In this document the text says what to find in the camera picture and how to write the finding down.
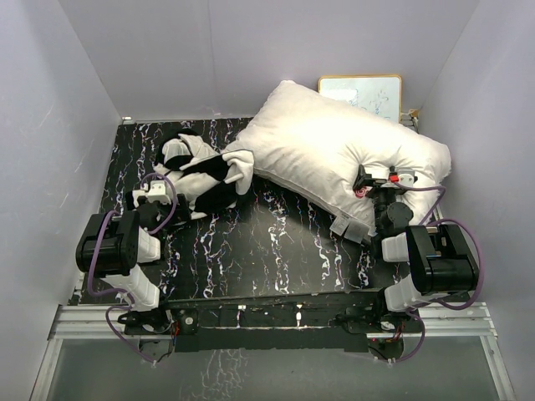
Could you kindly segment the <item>white pillow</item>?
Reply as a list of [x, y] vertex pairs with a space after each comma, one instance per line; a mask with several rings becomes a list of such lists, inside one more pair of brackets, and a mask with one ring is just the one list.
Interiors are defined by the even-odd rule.
[[393, 121], [282, 81], [226, 151], [250, 150], [254, 172], [316, 206], [375, 229], [371, 199], [353, 190], [358, 168], [385, 179], [390, 167], [415, 172], [415, 189], [401, 196], [421, 222], [451, 172], [446, 145]]

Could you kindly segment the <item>black white checkered pillowcase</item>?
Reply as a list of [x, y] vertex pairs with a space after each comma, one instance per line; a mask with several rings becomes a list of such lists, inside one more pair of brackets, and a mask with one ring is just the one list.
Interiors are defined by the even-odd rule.
[[254, 155], [245, 149], [217, 152], [195, 131], [181, 129], [164, 136], [153, 170], [165, 177], [173, 200], [185, 196], [193, 221], [242, 202], [252, 183]]

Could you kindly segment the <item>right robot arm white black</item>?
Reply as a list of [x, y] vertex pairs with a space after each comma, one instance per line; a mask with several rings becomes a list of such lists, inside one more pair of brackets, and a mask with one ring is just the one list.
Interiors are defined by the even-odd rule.
[[[417, 181], [410, 169], [392, 166], [385, 178], [376, 178], [359, 165], [353, 183], [355, 194], [372, 200], [371, 251], [385, 262], [404, 262], [410, 268], [407, 277], [382, 291], [383, 304], [372, 312], [374, 325], [385, 332], [401, 324], [402, 312], [434, 302], [451, 310], [471, 307], [484, 280], [481, 254], [473, 253], [465, 238], [468, 230], [453, 219], [429, 221], [446, 188], [417, 187]], [[438, 196], [420, 222], [412, 224], [415, 212], [399, 198], [428, 191]]]

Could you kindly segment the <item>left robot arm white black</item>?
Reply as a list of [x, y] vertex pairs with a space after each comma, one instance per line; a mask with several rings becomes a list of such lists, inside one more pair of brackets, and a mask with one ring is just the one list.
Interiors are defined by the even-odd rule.
[[161, 235], [190, 220], [183, 194], [175, 200], [149, 200], [141, 191], [125, 196], [122, 215], [94, 214], [75, 251], [78, 269], [87, 274], [87, 290], [94, 297], [120, 294], [155, 333], [167, 331], [172, 312], [160, 304], [160, 290], [142, 271], [143, 264], [162, 257]]

